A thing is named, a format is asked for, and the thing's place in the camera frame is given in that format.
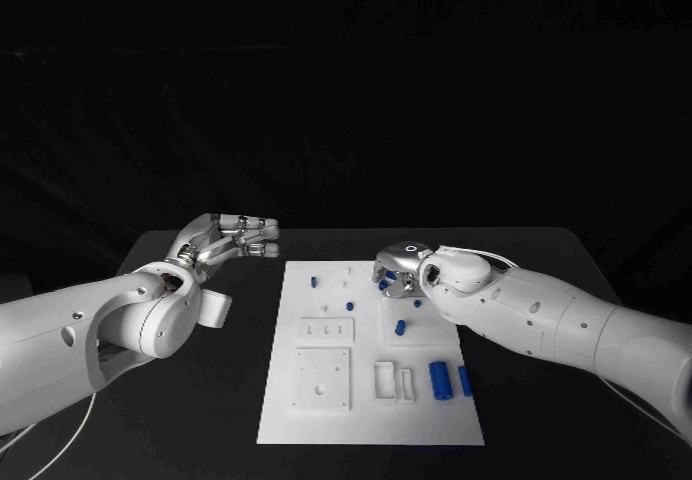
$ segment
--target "black table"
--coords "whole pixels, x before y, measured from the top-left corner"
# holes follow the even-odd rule
[[[160,260],[174,231],[140,238],[118,274]],[[256,445],[287,260],[372,260],[399,240],[497,252],[610,302],[615,293],[561,228],[284,230],[278,259],[226,262],[205,288],[233,297],[225,327],[96,395],[89,422],[42,480],[692,478],[692,449],[575,368],[513,354],[460,327],[484,447]],[[26,479],[72,436],[88,400],[39,424],[0,468]]]

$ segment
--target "cable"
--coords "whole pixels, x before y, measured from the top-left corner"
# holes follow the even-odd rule
[[[682,439],[682,441],[688,444],[688,439],[618,392],[615,387],[610,384],[610,382],[602,378],[598,377],[602,383],[610,387],[610,389],[624,398],[624,400],[630,403],[630,405],[676,436]]]
[[[21,437],[32,431],[32,428],[36,426],[36,423],[33,425],[29,425],[23,430],[21,433],[11,439],[10,443],[0,448],[0,453],[3,453],[6,450],[11,448],[11,446],[19,442]]]
[[[512,260],[506,259],[502,255],[497,255],[496,253],[483,252],[483,250],[471,250],[470,248],[447,247],[444,245],[440,245],[440,248],[447,248],[460,252],[476,253],[476,255],[484,255],[486,257],[494,258],[496,260],[500,260],[500,262],[504,262],[509,268],[519,268],[519,265]]]
[[[82,431],[82,427],[83,427],[83,424],[86,423],[86,419],[89,418],[89,413],[91,413],[91,407],[94,407],[94,400],[96,399],[96,394],[94,394],[91,396],[91,403],[89,403],[89,408],[86,410],[86,414],[83,415],[83,420],[82,420],[82,424],[79,425],[79,428],[76,429],[76,432],[75,434],[72,435],[72,438],[69,439],[69,442],[68,444],[65,445],[65,447],[62,448],[62,450],[59,451],[58,455],[53,457],[53,459],[50,460],[50,462],[47,462],[47,465],[36,472],[36,474],[33,475],[33,477],[29,479],[29,480],[34,480],[36,477],[47,470],[47,468],[50,467],[50,465],[55,463],[55,461],[60,458],[60,455],[65,453],[65,450],[69,448],[69,446],[72,445],[72,442],[75,441],[75,438],[76,436],[79,435],[79,432]]]

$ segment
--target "small blue cylinder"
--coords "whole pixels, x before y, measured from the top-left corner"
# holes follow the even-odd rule
[[[404,330],[405,329],[406,329],[406,321],[399,320],[396,322],[396,330],[393,331],[393,333],[396,333],[396,335],[401,337],[404,335]]]
[[[458,378],[461,379],[461,388],[464,389],[464,397],[470,397],[471,394],[471,382],[468,382],[468,372],[466,367],[458,367]]]
[[[432,362],[429,364],[429,379],[432,381],[432,393],[435,395],[435,400],[450,400],[454,398],[450,374],[447,372],[447,364],[444,362]]]

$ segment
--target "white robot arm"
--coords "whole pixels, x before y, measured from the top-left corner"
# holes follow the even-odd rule
[[[220,263],[278,256],[272,219],[202,215],[161,262],[0,305],[0,436],[170,356],[194,325],[220,328],[231,298],[200,289]]]
[[[512,262],[502,271],[471,252],[444,246],[432,252],[417,242],[391,245],[372,277],[383,282],[383,295],[425,295],[450,322],[509,350],[624,387],[692,442],[692,325],[604,302]]]

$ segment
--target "white board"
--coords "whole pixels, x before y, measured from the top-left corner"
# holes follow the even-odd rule
[[[432,341],[438,342],[437,344],[424,345],[418,341],[395,346],[385,343],[383,297],[370,281],[372,264],[372,261],[287,262],[256,443],[483,445],[473,397],[463,395],[457,374],[457,367],[464,365],[464,359],[454,325],[450,324],[453,328],[447,332],[448,338]],[[313,276],[317,280],[316,288],[310,285]],[[406,313],[411,315],[411,325],[422,322],[425,315],[431,314],[422,308],[429,301],[421,300],[424,305],[415,309],[418,312]],[[412,301],[411,298],[398,300],[406,304]],[[398,310],[396,312],[392,313],[392,318],[401,313]],[[330,322],[329,319],[333,322],[352,319],[350,332],[342,330],[342,339],[305,339],[307,334],[300,333],[305,328],[304,322],[305,319],[316,318],[324,319],[326,323]],[[411,331],[415,332],[406,327],[401,338]],[[324,395],[331,390],[327,390],[327,385],[321,382],[337,382],[337,392],[343,392],[339,389],[344,388],[343,383],[339,383],[343,377],[330,376],[324,379],[326,377],[318,376],[326,375],[326,370],[321,373],[314,371],[305,376],[297,373],[301,368],[298,357],[303,356],[297,353],[298,349],[303,351],[305,348],[331,352],[343,349],[349,351],[349,402],[340,402],[340,409],[336,408],[336,400],[329,408],[301,409],[297,408],[298,405],[293,405],[298,404],[294,402],[297,391],[304,395],[303,401],[308,403],[320,402],[326,398]],[[333,366],[330,361],[314,359],[308,363]],[[447,401],[438,401],[432,396],[428,364],[434,361],[447,362],[454,391],[454,398]],[[396,389],[393,401],[376,400],[376,362],[392,363]],[[402,378],[406,382],[405,392]],[[323,394],[316,393],[318,386],[323,387],[318,389]],[[343,399],[343,393],[334,398]]]

